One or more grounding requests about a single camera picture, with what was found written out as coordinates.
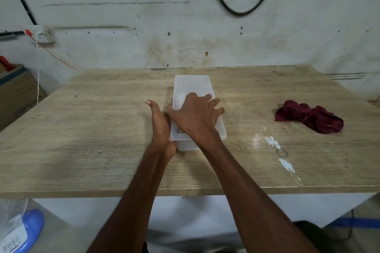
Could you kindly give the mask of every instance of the red cloth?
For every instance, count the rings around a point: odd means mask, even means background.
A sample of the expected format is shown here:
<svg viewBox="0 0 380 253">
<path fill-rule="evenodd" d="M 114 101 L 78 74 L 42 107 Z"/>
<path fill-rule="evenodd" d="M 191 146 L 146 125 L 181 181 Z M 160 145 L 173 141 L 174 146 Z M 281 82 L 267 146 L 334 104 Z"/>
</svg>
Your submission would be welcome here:
<svg viewBox="0 0 380 253">
<path fill-rule="evenodd" d="M 324 107 L 317 106 L 310 109 L 306 103 L 298 104 L 293 100 L 285 101 L 283 107 L 276 111 L 275 120 L 300 121 L 310 129 L 322 134 L 341 132 L 344 126 L 341 118 L 328 112 Z"/>
</svg>

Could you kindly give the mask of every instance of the electrical outlet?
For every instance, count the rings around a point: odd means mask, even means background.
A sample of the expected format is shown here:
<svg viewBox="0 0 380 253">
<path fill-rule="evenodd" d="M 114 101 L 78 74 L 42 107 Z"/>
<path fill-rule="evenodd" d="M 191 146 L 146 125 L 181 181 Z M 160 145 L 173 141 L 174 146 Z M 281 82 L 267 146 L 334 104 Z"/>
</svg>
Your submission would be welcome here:
<svg viewBox="0 0 380 253">
<path fill-rule="evenodd" d="M 28 25 L 24 29 L 24 33 L 38 43 L 53 43 L 54 37 L 51 34 L 49 27 L 45 25 Z"/>
</svg>

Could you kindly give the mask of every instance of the tabletop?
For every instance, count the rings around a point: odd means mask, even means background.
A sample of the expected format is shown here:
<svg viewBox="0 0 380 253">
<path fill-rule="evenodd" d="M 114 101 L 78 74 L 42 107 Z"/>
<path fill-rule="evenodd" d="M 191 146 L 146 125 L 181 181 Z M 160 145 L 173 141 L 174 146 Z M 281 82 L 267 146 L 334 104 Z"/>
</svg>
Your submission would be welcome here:
<svg viewBox="0 0 380 253">
<path fill-rule="evenodd" d="M 306 65 L 94 69 L 0 133 L 0 198 L 121 196 L 152 137 L 146 99 L 164 107 L 176 75 L 209 75 L 226 110 L 223 140 L 268 194 L 380 191 L 380 110 Z M 344 120 L 319 134 L 276 122 L 286 100 Z M 202 152 L 177 152 L 157 195 L 223 194 Z"/>
</svg>

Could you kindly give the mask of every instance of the white cable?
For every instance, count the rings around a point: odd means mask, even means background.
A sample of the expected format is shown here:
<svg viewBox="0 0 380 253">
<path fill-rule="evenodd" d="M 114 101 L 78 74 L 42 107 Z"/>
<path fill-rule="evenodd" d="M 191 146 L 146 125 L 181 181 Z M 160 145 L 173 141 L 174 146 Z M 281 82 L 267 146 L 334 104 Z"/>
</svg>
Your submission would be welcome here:
<svg viewBox="0 0 380 253">
<path fill-rule="evenodd" d="M 40 99 L 40 54 L 38 53 L 38 41 L 36 40 L 37 48 L 37 104 Z"/>
</svg>

